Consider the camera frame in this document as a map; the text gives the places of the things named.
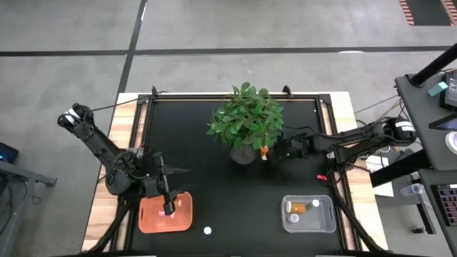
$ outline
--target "white paper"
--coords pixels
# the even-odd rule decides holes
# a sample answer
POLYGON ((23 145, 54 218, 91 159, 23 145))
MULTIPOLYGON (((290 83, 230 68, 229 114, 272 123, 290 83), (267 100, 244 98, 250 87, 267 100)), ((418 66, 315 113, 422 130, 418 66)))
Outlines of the white paper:
MULTIPOLYGON (((383 165, 388 166, 388 159, 383 157, 381 163, 381 157, 379 156, 369 156, 366 159, 366 168, 371 171, 371 173, 376 172, 377 170, 383 168, 383 165)), ((374 194, 378 196, 390 196, 393 197, 392 182, 388 182, 373 188, 374 194)))

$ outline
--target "gray floor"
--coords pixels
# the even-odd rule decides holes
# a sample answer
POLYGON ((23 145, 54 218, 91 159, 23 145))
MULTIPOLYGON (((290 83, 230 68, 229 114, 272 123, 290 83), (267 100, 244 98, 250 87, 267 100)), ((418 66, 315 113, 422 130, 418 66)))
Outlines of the gray floor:
MULTIPOLYGON (((0 51, 127 49, 139 0, 0 0, 0 51)), ((434 46, 457 41, 455 27, 406 23, 397 0, 150 0, 138 49, 316 46, 434 46)), ((354 110, 396 93, 396 76, 439 52, 137 56, 127 92, 226 91, 252 81, 279 91, 349 91, 354 110)), ((59 178, 36 187, 15 256, 56 256, 81 247, 100 163, 56 125, 72 103, 116 98, 124 56, 0 57, 0 141, 19 165, 59 178)), ((395 100, 357 114, 372 121, 395 100)), ((112 110, 96 113, 108 131, 112 110)), ((414 208, 381 209, 389 248, 449 256, 442 236, 412 235, 414 208)))

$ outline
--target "red object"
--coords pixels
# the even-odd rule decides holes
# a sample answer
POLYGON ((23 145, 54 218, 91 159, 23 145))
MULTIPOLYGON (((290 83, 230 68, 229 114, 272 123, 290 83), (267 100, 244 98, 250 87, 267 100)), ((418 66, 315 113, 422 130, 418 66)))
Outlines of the red object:
POLYGON ((327 181, 327 177, 324 175, 317 175, 317 178, 322 180, 322 181, 327 181))
POLYGON ((164 212, 164 196, 143 198, 140 202, 139 228, 143 233, 185 231, 192 224, 192 196, 180 193, 175 200, 176 210, 170 216, 164 212))

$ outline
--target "black mat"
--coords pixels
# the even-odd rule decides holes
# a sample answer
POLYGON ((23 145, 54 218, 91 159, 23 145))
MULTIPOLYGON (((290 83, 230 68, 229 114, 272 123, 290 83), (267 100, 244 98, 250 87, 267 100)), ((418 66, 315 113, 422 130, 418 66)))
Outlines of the black mat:
MULTIPOLYGON (((315 255, 337 254, 334 233, 287 233, 281 224, 280 203, 285 195, 329 195, 316 180, 325 174, 322 158, 289 161, 271 173, 258 160, 240 168, 229 160, 229 147, 206 135, 209 117, 221 102, 157 102, 150 141, 164 153, 167 164, 191 173, 169 177, 172 188, 188 183, 194 200, 189 230, 144 234, 135 217, 131 249, 152 254, 189 255, 315 255), (205 235, 204 228, 212 234, 205 235)), ((321 131, 315 101, 284 103, 289 126, 313 126, 321 131)))
POLYGON ((446 10, 440 0, 406 0, 414 26, 450 26, 446 10))

